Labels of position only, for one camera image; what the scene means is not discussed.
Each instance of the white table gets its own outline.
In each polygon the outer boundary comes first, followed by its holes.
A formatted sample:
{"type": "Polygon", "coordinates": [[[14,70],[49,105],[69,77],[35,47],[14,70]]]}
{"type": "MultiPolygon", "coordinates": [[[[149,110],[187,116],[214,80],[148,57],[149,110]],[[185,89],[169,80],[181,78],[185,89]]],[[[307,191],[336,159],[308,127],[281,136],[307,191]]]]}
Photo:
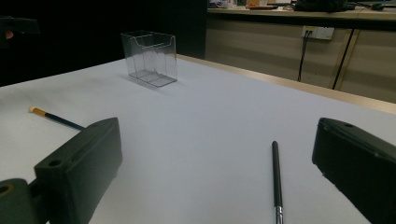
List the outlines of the white table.
{"type": "Polygon", "coordinates": [[[181,55],[177,71],[155,89],[119,60],[0,88],[0,180],[31,182],[78,132],[34,105],[82,126],[119,118],[124,161],[91,223],[273,223],[274,140],[286,223],[368,223],[312,163],[317,124],[340,119],[396,145],[396,105],[181,55]]]}

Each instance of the pen holder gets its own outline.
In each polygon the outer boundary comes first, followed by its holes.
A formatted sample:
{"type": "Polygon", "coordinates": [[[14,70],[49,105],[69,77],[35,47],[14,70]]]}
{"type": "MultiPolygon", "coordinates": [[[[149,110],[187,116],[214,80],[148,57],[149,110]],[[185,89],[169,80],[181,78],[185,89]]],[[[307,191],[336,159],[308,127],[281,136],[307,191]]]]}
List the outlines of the pen holder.
{"type": "Polygon", "coordinates": [[[155,87],[177,81],[174,35],[142,30],[122,33],[121,40],[130,77],[155,87]]]}

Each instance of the dark background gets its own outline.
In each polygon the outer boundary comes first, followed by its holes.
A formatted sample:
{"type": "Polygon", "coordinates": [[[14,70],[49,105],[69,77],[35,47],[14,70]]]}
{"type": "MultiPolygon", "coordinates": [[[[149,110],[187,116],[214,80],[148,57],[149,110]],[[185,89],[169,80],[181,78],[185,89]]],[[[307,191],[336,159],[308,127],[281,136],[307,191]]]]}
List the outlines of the dark background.
{"type": "Polygon", "coordinates": [[[205,57],[205,0],[32,3],[3,1],[0,15],[35,19],[40,35],[16,33],[0,49],[0,86],[124,58],[120,34],[176,36],[177,54],[205,57]]]}

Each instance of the black pen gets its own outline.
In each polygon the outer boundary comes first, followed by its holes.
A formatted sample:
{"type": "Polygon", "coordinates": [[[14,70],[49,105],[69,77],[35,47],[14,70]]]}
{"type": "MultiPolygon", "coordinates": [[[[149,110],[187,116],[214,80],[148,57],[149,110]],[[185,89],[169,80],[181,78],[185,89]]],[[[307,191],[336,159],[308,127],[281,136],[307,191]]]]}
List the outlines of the black pen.
{"type": "Polygon", "coordinates": [[[274,172],[274,207],[276,215],[276,224],[283,224],[282,211],[282,188],[280,186],[280,168],[279,168],[279,153],[277,149],[277,141],[273,142],[273,172],[274,172]]]}

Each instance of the power socket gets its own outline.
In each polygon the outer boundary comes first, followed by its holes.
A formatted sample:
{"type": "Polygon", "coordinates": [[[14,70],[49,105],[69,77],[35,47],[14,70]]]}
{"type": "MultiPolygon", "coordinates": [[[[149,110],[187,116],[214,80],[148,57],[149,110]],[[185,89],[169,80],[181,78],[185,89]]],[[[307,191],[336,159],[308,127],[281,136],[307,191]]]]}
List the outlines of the power socket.
{"type": "Polygon", "coordinates": [[[304,26],[303,32],[301,33],[301,37],[305,37],[306,31],[312,31],[312,33],[308,36],[308,38],[316,38],[318,27],[317,26],[304,26]]]}
{"type": "Polygon", "coordinates": [[[316,39],[332,39],[332,33],[334,33],[333,27],[318,27],[316,39]]]}

